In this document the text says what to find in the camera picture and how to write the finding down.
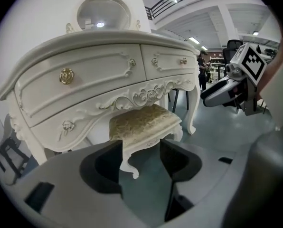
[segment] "upholstered stool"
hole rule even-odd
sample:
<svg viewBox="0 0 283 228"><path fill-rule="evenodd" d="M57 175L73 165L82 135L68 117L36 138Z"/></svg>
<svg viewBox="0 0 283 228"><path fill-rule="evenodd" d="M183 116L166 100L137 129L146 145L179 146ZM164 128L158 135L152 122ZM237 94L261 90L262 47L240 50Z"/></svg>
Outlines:
<svg viewBox="0 0 283 228"><path fill-rule="evenodd" d="M183 136L180 122L178 116L156 104L113 117L110 120L110 140L123 141L120 169L132 172L133 178L138 178L138 170L128 164L128 159L134 152L153 147L168 134L180 141Z"/></svg>

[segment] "black cutout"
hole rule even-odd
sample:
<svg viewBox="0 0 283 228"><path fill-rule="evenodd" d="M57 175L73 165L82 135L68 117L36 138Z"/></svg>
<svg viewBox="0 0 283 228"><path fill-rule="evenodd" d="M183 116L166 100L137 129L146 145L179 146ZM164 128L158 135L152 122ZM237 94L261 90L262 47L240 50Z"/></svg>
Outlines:
<svg viewBox="0 0 283 228"><path fill-rule="evenodd" d="M55 186L48 182L40 182L25 199L25 203L40 213Z"/></svg>
<svg viewBox="0 0 283 228"><path fill-rule="evenodd" d="M165 222L167 222L193 207L186 197L179 195L175 183L193 178L202 168L202 161L196 154L164 139L160 140L160 159L172 179L169 203L165 214Z"/></svg>
<svg viewBox="0 0 283 228"><path fill-rule="evenodd" d="M221 158L218 159L218 161L224 162L224 163L226 163L226 164L228 164L228 165L231 164L232 160L233 160L233 159L230 159L230 158L228 158L228 157L221 157Z"/></svg>
<svg viewBox="0 0 283 228"><path fill-rule="evenodd" d="M160 140L160 159L173 182L188 181L202 167L202 160L164 139Z"/></svg>
<svg viewBox="0 0 283 228"><path fill-rule="evenodd" d="M230 97L231 99L236 96L235 93L233 92L233 90L229 90L229 91L228 91L228 94L229 94L229 97Z"/></svg>
<svg viewBox="0 0 283 228"><path fill-rule="evenodd" d="M193 204L186 197L179 195L176 186L173 185L165 215L165 222L176 218L192 207Z"/></svg>
<svg viewBox="0 0 283 228"><path fill-rule="evenodd" d="M79 173L83 181L99 193L120 193L119 168L123 161L123 142L113 142L83 159Z"/></svg>

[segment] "gold drawer knob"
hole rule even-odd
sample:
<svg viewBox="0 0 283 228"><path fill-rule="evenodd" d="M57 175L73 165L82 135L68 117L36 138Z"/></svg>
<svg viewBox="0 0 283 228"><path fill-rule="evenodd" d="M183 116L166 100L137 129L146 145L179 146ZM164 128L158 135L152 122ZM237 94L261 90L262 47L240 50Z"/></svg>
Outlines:
<svg viewBox="0 0 283 228"><path fill-rule="evenodd" d="M187 64L187 59L184 57L181 61L180 64Z"/></svg>
<svg viewBox="0 0 283 228"><path fill-rule="evenodd" d="M70 68L62 69L61 73L59 74L59 81L64 85L68 85L72 83L74 78L74 72Z"/></svg>

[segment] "gold patterned cushion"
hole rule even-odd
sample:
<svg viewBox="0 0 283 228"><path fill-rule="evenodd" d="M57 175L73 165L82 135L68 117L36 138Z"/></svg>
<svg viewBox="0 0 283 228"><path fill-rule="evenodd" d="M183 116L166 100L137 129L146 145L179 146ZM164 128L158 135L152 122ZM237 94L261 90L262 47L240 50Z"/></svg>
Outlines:
<svg viewBox="0 0 283 228"><path fill-rule="evenodd" d="M130 147L172 125L181 119L157 104L132 110L110 120L110 140L123 140L123 148Z"/></svg>

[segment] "person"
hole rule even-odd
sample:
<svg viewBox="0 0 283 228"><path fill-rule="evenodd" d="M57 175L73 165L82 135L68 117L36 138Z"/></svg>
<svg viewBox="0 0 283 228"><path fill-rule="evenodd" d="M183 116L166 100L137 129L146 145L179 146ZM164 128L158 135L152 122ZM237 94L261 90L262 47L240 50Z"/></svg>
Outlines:
<svg viewBox="0 0 283 228"><path fill-rule="evenodd" d="M208 69L206 70L206 83L209 83L209 79L210 79L210 68L211 68L211 60L209 60L207 63L206 63L206 66L208 67Z"/></svg>
<svg viewBox="0 0 283 228"><path fill-rule="evenodd" d="M198 75L198 79L199 79L199 87L202 87L202 90L206 89L206 69L208 69L208 67L205 65L205 60L203 58L203 55L207 55L207 53L204 50L200 51L200 54L198 56L198 66L199 66L199 75Z"/></svg>

